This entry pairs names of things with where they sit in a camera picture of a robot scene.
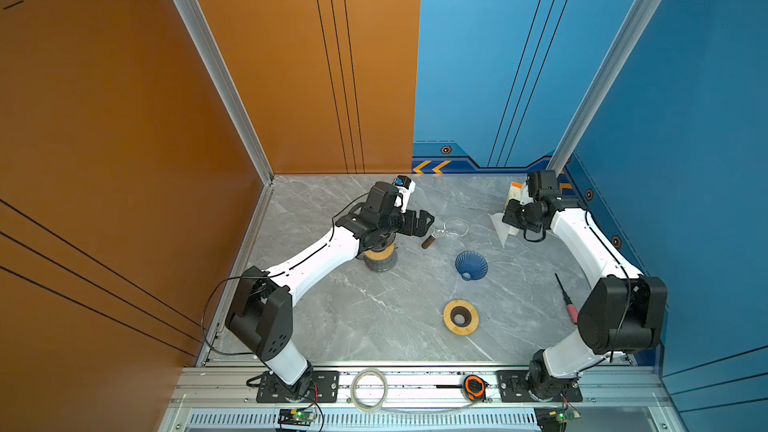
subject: orange tape measure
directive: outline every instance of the orange tape measure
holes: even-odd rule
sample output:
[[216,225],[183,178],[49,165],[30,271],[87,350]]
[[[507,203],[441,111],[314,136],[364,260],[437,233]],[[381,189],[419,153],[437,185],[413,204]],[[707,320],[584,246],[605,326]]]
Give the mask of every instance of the orange tape measure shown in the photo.
[[485,402],[485,380],[477,375],[468,375],[464,378],[462,385],[464,397],[472,402]]

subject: red screwdriver handle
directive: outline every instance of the red screwdriver handle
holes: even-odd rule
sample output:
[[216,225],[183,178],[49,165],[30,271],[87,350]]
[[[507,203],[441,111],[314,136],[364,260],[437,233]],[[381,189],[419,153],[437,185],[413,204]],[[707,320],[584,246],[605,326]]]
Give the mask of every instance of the red screwdriver handle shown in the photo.
[[576,306],[573,304],[568,304],[565,307],[568,309],[568,315],[571,316],[571,321],[576,324],[578,322],[578,312],[576,311]]

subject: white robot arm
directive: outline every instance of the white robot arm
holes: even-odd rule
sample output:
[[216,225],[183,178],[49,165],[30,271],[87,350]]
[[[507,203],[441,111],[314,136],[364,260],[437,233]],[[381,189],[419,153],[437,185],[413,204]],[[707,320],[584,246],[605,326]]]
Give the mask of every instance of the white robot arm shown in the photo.
[[[366,202],[354,205],[320,240],[282,264],[245,271],[225,325],[274,372],[285,396],[304,397],[312,375],[312,365],[291,340],[293,306],[333,269],[364,251],[380,252],[395,234],[425,236],[434,217],[422,210],[417,218],[406,208],[415,187],[404,176],[393,184],[377,182]],[[504,222],[521,228],[526,240],[526,232],[541,233],[533,242],[551,230],[576,257],[593,289],[579,314],[578,330],[534,354],[530,391],[547,400],[613,350],[656,347],[667,289],[629,264],[578,201],[562,197],[554,172],[529,174],[528,190],[533,201],[509,201]]]
[[667,288],[645,277],[610,243],[589,211],[563,197],[554,171],[528,174],[530,203],[510,200],[503,221],[525,233],[547,230],[568,246],[587,276],[592,293],[578,316],[578,330],[534,354],[528,374],[534,398],[556,398],[615,350],[655,348],[660,340]]
[[320,240],[265,271],[249,268],[239,280],[225,325],[279,378],[283,393],[301,398],[312,366],[291,339],[293,306],[339,265],[361,253],[388,247],[395,234],[423,237],[435,218],[408,210],[416,184],[398,176],[377,182],[367,200],[355,204]]

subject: vent grille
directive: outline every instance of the vent grille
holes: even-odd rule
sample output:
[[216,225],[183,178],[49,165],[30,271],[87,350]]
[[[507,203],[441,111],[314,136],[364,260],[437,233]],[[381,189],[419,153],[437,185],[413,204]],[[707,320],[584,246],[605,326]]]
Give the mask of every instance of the vent grille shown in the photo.
[[199,426],[222,426],[230,425],[233,428],[262,428],[254,427],[263,425],[264,429],[274,429],[276,416],[270,411],[249,412],[244,409],[197,409],[190,415],[187,427],[189,428],[209,428]]
[[[188,430],[274,430],[278,409],[193,409]],[[457,414],[364,414],[356,409],[323,409],[323,432],[346,430],[541,430],[532,408],[466,410]]]

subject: wooden coaster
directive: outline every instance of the wooden coaster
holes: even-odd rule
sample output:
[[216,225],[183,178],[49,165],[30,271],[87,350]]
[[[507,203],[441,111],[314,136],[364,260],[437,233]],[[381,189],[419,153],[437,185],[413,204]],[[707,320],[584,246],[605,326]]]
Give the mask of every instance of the wooden coaster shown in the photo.
[[480,323],[477,309],[463,300],[450,301],[442,311],[442,320],[446,322],[448,330],[456,335],[470,335]]

